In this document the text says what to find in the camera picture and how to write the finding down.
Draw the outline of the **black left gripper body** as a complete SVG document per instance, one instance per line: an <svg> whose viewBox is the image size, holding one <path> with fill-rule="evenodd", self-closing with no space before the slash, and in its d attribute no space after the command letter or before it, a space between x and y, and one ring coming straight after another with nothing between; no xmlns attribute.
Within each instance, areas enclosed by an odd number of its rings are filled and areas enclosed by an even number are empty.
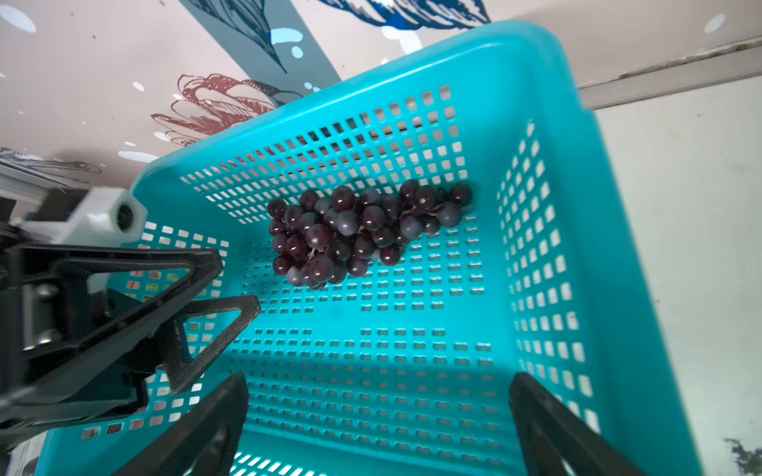
<svg viewBox="0 0 762 476"><path fill-rule="evenodd" d="M147 250L3 241L2 440L146 408L145 346L124 337L139 303L97 279L148 263Z"/></svg>

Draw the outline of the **dark purple grape bunch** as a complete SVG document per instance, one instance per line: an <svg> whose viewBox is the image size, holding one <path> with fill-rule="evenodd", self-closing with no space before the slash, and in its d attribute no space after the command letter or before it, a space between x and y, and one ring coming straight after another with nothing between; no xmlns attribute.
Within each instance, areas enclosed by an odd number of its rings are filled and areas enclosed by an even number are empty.
<svg viewBox="0 0 762 476"><path fill-rule="evenodd" d="M296 203L274 198L267 204L274 273L319 290L364 276L374 262L395 267L411 242L458 227L473 197L466 182L406 180L395 192L339 186L329 196L307 190Z"/></svg>

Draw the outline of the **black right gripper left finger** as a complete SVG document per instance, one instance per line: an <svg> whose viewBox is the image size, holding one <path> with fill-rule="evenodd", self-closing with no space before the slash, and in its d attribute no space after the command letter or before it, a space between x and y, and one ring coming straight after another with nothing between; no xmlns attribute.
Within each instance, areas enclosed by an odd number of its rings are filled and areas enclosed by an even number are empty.
<svg viewBox="0 0 762 476"><path fill-rule="evenodd" d="M243 432L249 392L231 375L141 453L119 475L227 475Z"/></svg>

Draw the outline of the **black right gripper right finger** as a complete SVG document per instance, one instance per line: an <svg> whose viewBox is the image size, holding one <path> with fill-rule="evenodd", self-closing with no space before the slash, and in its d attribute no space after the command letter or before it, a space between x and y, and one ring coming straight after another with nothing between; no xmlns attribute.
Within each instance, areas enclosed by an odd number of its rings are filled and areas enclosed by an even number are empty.
<svg viewBox="0 0 762 476"><path fill-rule="evenodd" d="M531 375L515 375L509 404L529 475L643 473Z"/></svg>

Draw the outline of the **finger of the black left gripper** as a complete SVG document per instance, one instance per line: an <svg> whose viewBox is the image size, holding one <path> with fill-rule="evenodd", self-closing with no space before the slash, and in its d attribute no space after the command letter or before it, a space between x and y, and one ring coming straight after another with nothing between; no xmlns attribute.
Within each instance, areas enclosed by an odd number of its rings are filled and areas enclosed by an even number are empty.
<svg viewBox="0 0 762 476"><path fill-rule="evenodd" d="M236 311L238 316L225 329L220 328L215 339L202 340L196 352L191 352L186 326L189 319ZM193 301L162 324L157 332L157 347L169 392L180 395L192 389L204 372L260 313L261 305L257 297L225 297Z"/></svg>
<svg viewBox="0 0 762 476"><path fill-rule="evenodd" d="M25 359L121 356L220 274L218 250L17 245L11 334Z"/></svg>

